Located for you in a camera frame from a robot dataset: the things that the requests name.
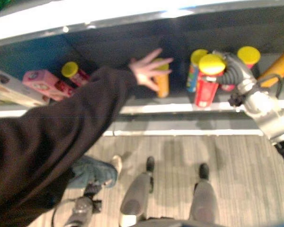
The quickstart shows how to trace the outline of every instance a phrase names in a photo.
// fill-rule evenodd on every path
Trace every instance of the gray floor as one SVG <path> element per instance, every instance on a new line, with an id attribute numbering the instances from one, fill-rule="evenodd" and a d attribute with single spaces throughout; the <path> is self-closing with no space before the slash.
<path id="1" fill-rule="evenodd" d="M 218 224 L 254 227 L 284 222 L 283 160 L 264 137 L 102 137 L 88 151 L 88 155 L 104 161 L 114 154 L 125 157 L 124 168 L 116 186 L 98 195 L 103 210 L 92 217 L 90 227 L 118 226 L 122 197 L 134 177 L 144 170 L 149 155 L 156 160 L 149 216 L 187 219 L 198 165 L 207 162 L 218 198 Z M 80 189 L 66 190 L 64 198 L 82 193 Z M 57 227 L 65 223 L 71 206 L 59 209 Z M 52 211 L 40 216 L 30 227 L 49 227 L 51 215 Z"/>

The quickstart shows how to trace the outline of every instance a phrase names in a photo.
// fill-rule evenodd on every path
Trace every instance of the cable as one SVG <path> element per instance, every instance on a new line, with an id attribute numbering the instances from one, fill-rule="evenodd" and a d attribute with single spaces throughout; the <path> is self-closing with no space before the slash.
<path id="1" fill-rule="evenodd" d="M 276 98 L 279 98 L 279 96 L 281 94 L 281 91 L 282 91 L 282 88 L 283 88 L 283 79 L 282 79 L 282 77 L 280 77 L 280 75 L 278 75 L 278 74 L 268 75 L 267 77 L 258 80 L 257 83 L 261 84 L 261 83 L 263 83 L 263 82 L 265 82 L 265 81 L 267 81 L 269 79 L 275 78 L 275 77 L 278 78 L 278 87 L 276 89 L 275 96 L 276 96 Z"/>
<path id="2" fill-rule="evenodd" d="M 64 204 L 69 203 L 69 202 L 75 202 L 76 199 L 67 199 L 67 200 L 63 200 L 62 202 L 60 202 L 55 209 L 53 210 L 53 215 L 52 215 L 52 221 L 51 221 L 51 227 L 54 227 L 54 218 L 55 218 L 55 214 L 57 212 L 57 210 Z"/>

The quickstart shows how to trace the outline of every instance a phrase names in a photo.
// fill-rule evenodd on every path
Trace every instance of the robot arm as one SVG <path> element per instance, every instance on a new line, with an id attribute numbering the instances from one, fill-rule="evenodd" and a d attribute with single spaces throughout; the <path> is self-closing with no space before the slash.
<path id="1" fill-rule="evenodd" d="M 247 66 L 235 55 L 214 51 L 227 62 L 227 72 L 216 78 L 220 84 L 234 84 L 238 92 L 229 100 L 233 106 L 244 105 L 245 113 L 275 146 L 284 159 L 284 110 L 278 99 L 261 88 Z"/>

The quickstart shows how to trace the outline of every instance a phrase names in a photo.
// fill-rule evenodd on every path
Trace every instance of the can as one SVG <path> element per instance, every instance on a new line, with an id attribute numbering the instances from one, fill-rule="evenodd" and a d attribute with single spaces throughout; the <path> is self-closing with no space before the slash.
<path id="1" fill-rule="evenodd" d="M 278 74 L 280 77 L 284 77 L 284 53 L 258 79 L 263 79 L 271 74 Z M 278 78 L 272 78 L 261 83 L 261 86 L 271 87 L 277 81 Z"/>
<path id="2" fill-rule="evenodd" d="M 208 50 L 198 49 L 190 55 L 190 66 L 186 84 L 188 92 L 195 92 L 196 90 L 197 78 L 199 74 L 199 61 L 207 53 Z"/>
<path id="3" fill-rule="evenodd" d="M 260 51 L 253 46 L 243 46 L 237 52 L 237 57 L 246 64 L 246 66 L 251 69 L 256 63 L 259 62 L 261 58 Z M 232 91 L 235 88 L 235 85 L 222 85 L 221 89 L 224 91 Z"/>
<path id="4" fill-rule="evenodd" d="M 63 65 L 61 73 L 79 87 L 87 84 L 89 81 L 89 75 L 73 61 L 69 61 Z"/>
<path id="5" fill-rule="evenodd" d="M 205 108 L 210 106 L 219 86 L 218 83 L 205 81 L 203 77 L 221 76 L 225 67 L 223 60 L 216 54 L 210 53 L 200 59 L 200 72 L 198 74 L 195 96 L 195 104 L 198 107 Z"/>
<path id="6" fill-rule="evenodd" d="M 154 61 L 161 61 L 162 58 L 156 58 Z M 156 70 L 169 70 L 169 64 L 162 65 L 158 67 Z M 165 98 L 169 95 L 169 75 L 168 74 L 162 74 L 157 75 L 154 77 L 154 80 L 156 84 L 159 87 L 159 90 L 157 91 L 157 96 L 159 98 Z"/>

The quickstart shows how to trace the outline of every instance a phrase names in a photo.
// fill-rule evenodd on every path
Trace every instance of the gray pant leg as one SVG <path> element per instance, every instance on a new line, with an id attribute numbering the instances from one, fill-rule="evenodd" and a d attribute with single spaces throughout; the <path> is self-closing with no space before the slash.
<path id="1" fill-rule="evenodd" d="M 214 223 L 218 211 L 213 187 L 207 180 L 201 180 L 195 188 L 189 220 Z"/>

